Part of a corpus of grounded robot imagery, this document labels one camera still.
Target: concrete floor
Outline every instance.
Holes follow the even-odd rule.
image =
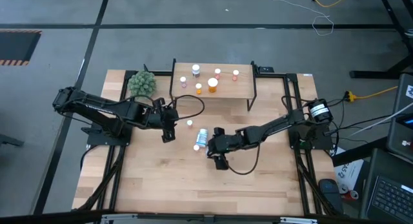
[[[330,9],[311,0],[287,1],[331,15],[336,24],[391,23],[380,0],[345,0]],[[0,23],[92,24],[101,2],[0,0]],[[403,26],[412,26],[401,0],[389,2]],[[103,23],[309,24],[314,17],[271,0],[109,0]],[[74,84],[90,34],[91,30],[44,30],[28,66],[0,67],[0,88],[10,91],[0,93],[0,133],[25,141],[21,148],[0,147],[0,216],[28,214],[35,203],[62,120],[53,112],[52,101],[58,88]],[[99,95],[108,69],[140,70],[143,63],[150,70],[170,70],[173,58],[200,63],[254,60],[276,72],[313,74],[319,97],[330,100],[346,90],[362,96],[396,85],[391,80],[350,79],[348,71],[385,70],[406,54],[398,33],[390,30],[335,30],[325,37],[313,30],[100,30],[82,89]],[[394,98],[389,92],[346,104],[344,125],[391,113]],[[341,107],[332,112],[340,120]],[[82,126],[75,121],[70,126],[45,212],[71,208],[86,144]],[[387,130],[381,125],[354,139],[372,141]],[[343,140],[341,147],[360,144]]]

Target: white wire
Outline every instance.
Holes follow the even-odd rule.
[[[333,31],[334,31],[334,23],[329,19],[329,17],[330,17],[329,15],[325,15],[325,14],[323,14],[322,12],[318,12],[318,11],[312,10],[311,8],[307,8],[307,7],[304,7],[304,6],[302,6],[302,5],[293,4],[293,3],[288,2],[288,1],[285,1],[285,0],[273,0],[273,1],[282,1],[282,2],[285,2],[285,3],[287,3],[287,4],[294,5],[294,6],[298,6],[298,7],[300,7],[300,8],[304,8],[304,9],[306,9],[306,10],[310,10],[310,11],[312,11],[312,12],[315,12],[316,14],[322,15],[322,16],[317,16],[317,17],[314,18],[314,20],[313,20],[313,22],[312,22],[312,28],[316,31],[316,33],[317,33],[318,36],[327,36],[327,35],[330,35],[330,34],[333,33]],[[327,21],[329,21],[329,22],[331,23],[332,26],[331,26],[331,31],[330,31],[330,33],[320,34],[320,33],[317,31],[317,28],[314,27],[314,24],[316,23],[316,21],[317,21],[318,18],[325,18],[325,19],[327,19]]]
[[[392,119],[394,116],[396,116],[396,115],[400,114],[401,112],[405,111],[408,107],[411,107],[412,105],[413,105],[413,102],[412,102],[411,104],[407,105],[405,108],[402,108],[401,110],[399,110],[399,111],[396,112],[395,114],[391,115],[390,117],[386,117],[385,119],[383,119],[383,120],[381,120],[381,121],[378,121],[377,123],[374,123],[374,124],[372,124],[372,125],[369,125],[368,127],[362,128],[361,130],[358,130],[358,131],[354,132],[353,134],[349,135],[348,137],[351,137],[351,136],[353,136],[354,134],[358,134],[358,133],[360,133],[360,132],[362,132],[362,131],[365,131],[366,129],[370,129],[370,128],[372,128],[372,127],[374,127],[374,126],[376,126],[376,125],[378,125],[378,124],[380,124],[380,123],[382,123],[382,122],[384,122],[384,121],[386,121],[386,120]]]

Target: wooden tabletop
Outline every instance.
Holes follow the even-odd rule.
[[[124,70],[109,70],[102,96],[119,100]],[[317,97],[311,75],[299,74],[301,97]],[[164,97],[169,102],[168,76],[157,76],[158,91],[153,98]],[[131,144],[126,148],[121,173],[116,210],[120,212],[163,212],[184,214],[251,214],[303,215],[294,153],[289,148],[287,131],[267,138],[261,144],[256,170],[239,176],[230,170],[216,170],[214,161],[205,151],[193,150],[200,128],[209,130],[223,127],[227,134],[249,125],[262,125],[287,111],[281,104],[284,95],[282,79],[257,78],[257,99],[250,112],[245,100],[206,99],[205,111],[192,118],[189,129],[186,120],[176,126],[176,140],[162,143],[160,130],[133,131]],[[178,102],[179,116],[197,112],[201,105],[195,99]],[[227,154],[229,164],[240,172],[250,170],[256,160],[256,148]],[[73,207],[79,207],[93,193],[101,181],[105,167],[107,146],[97,147],[85,158],[74,198]],[[331,159],[323,151],[313,150],[312,158],[317,180],[335,179]],[[105,199],[108,207],[111,185]],[[310,210],[314,203],[307,185]]]
[[[192,66],[199,65],[200,76],[192,75]],[[208,80],[215,77],[215,69],[221,69],[221,77],[218,81],[217,91],[208,92]],[[239,71],[237,81],[232,80],[232,72]],[[186,88],[182,88],[180,79],[186,78]],[[195,85],[202,85],[201,95],[196,94]],[[190,94],[208,98],[236,98],[252,99],[254,97],[254,78],[252,65],[231,65],[217,63],[176,63],[174,69],[174,82],[172,95],[174,97]]]

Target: laptop keyboard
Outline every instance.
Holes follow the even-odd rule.
[[[371,204],[407,223],[413,223],[413,189],[400,183],[379,176]]]

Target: spiky green ball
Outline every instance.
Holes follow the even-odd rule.
[[[156,90],[155,75],[150,72],[139,71],[129,79],[128,89],[132,96],[146,95],[151,97]]]

